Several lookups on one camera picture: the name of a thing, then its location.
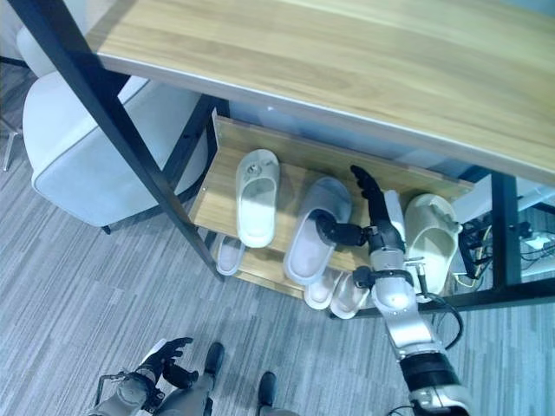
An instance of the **wooden shelf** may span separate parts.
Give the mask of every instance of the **wooden shelf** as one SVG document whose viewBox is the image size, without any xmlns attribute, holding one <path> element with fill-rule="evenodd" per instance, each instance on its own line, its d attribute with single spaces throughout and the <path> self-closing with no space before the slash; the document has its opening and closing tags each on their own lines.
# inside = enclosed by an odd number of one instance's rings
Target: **wooden shelf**
<svg viewBox="0 0 555 416">
<path fill-rule="evenodd" d="M 432 192 L 447 199 L 468 192 L 472 186 L 464 181 L 446 178 L 420 168 L 405 166 L 377 157 L 354 153 L 287 134 L 277 133 L 244 123 L 217 119 L 219 149 L 199 196 L 191 209 L 191 220 L 199 226 L 237 236 L 235 172 L 240 160 L 248 152 L 266 148 L 280 161 L 280 186 L 277 196 L 276 236 L 264 250 L 248 250 L 240 267 L 239 278 L 293 296 L 302 296 L 302 287 L 283 273 L 283 256 L 293 237 L 297 213 L 310 186 L 322 176 L 340 179 L 353 199 L 350 222 L 368 225 L 366 200 L 349 170 L 356 164 L 368 170 L 383 189 L 396 189 L 405 205 L 411 198 Z M 334 252 L 330 267 L 354 270 L 368 263 L 366 248 L 340 248 Z"/>
<path fill-rule="evenodd" d="M 302 299 L 303 286 L 285 275 L 283 264 L 282 253 L 269 249 L 247 249 L 236 277 Z"/>
</svg>

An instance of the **chair leg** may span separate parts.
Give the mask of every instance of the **chair leg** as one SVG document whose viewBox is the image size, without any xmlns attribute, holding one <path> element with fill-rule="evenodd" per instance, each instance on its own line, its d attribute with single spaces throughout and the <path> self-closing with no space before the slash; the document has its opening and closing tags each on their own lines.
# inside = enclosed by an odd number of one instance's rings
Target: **chair leg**
<svg viewBox="0 0 555 416">
<path fill-rule="evenodd" d="M 3 163 L 2 169 L 4 172 L 8 171 L 8 166 L 10 164 L 10 155 L 11 155 L 11 148 L 14 145 L 14 138 L 18 136 L 19 132 L 10 132 L 10 136 L 8 136 L 8 145 L 6 146 L 6 153 L 3 156 Z"/>
</svg>

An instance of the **chair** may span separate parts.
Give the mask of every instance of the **chair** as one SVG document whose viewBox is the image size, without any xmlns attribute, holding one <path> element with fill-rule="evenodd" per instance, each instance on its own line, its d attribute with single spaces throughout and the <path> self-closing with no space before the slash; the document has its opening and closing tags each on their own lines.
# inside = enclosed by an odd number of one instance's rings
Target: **chair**
<svg viewBox="0 0 555 416">
<path fill-rule="evenodd" d="M 33 168 L 33 188 L 74 217 L 99 227 L 156 206 L 26 28 L 18 33 L 17 46 L 38 77 L 23 108 L 23 140 Z M 131 76 L 118 97 L 162 168 L 199 94 Z M 176 194 L 199 178 L 207 155 L 204 133 Z"/>
</svg>

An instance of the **gray carpet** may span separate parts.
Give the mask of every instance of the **gray carpet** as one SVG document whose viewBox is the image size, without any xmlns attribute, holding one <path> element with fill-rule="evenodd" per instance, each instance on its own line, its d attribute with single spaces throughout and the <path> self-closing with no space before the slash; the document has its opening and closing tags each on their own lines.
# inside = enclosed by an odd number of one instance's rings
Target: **gray carpet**
<svg viewBox="0 0 555 416">
<path fill-rule="evenodd" d="M 0 68 L 3 114 L 21 118 L 32 78 Z M 278 377 L 276 404 L 304 416 L 383 416 L 407 403 L 380 319 L 331 321 L 277 292 L 218 283 L 163 214 L 140 214 L 108 236 L 38 196 L 30 176 L 16 143 L 0 172 L 0 414 L 83 414 L 99 375 L 132 369 L 159 338 L 184 335 L 194 338 L 179 360 L 188 369 L 202 368 L 212 341 L 225 345 L 215 416 L 254 415 L 267 369 Z M 554 313 L 550 304 L 463 314 L 467 332 L 449 357 L 479 415 L 555 414 Z"/>
</svg>

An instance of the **robotic hand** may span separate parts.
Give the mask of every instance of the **robotic hand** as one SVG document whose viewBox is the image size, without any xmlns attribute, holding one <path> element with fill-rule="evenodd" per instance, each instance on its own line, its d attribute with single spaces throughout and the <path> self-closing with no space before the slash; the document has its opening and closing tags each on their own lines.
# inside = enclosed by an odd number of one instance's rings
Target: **robotic hand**
<svg viewBox="0 0 555 416">
<path fill-rule="evenodd" d="M 470 394 L 460 384 L 443 344 L 418 312 L 413 279 L 405 270 L 405 244 L 389 220 L 383 193 L 361 167 L 352 166 L 351 171 L 362 197 L 369 201 L 370 226 L 338 224 L 331 216 L 321 215 L 318 232 L 337 244 L 369 244 L 372 269 L 359 267 L 353 279 L 358 287 L 371 289 L 372 300 L 385 319 L 415 415 L 470 416 Z"/>
<path fill-rule="evenodd" d="M 192 338 L 177 338 L 165 342 L 160 349 L 150 354 L 132 373 L 120 372 L 115 375 L 103 375 L 96 391 L 95 408 L 88 416 L 128 416 L 142 409 L 154 413 L 164 400 L 165 395 L 156 388 L 163 375 L 177 388 L 189 388 L 198 378 L 199 373 L 189 373 L 175 365 L 175 359 L 183 355 L 179 348 L 193 342 Z M 105 380 L 123 379 L 116 392 L 101 401 L 102 386 Z"/>
</svg>

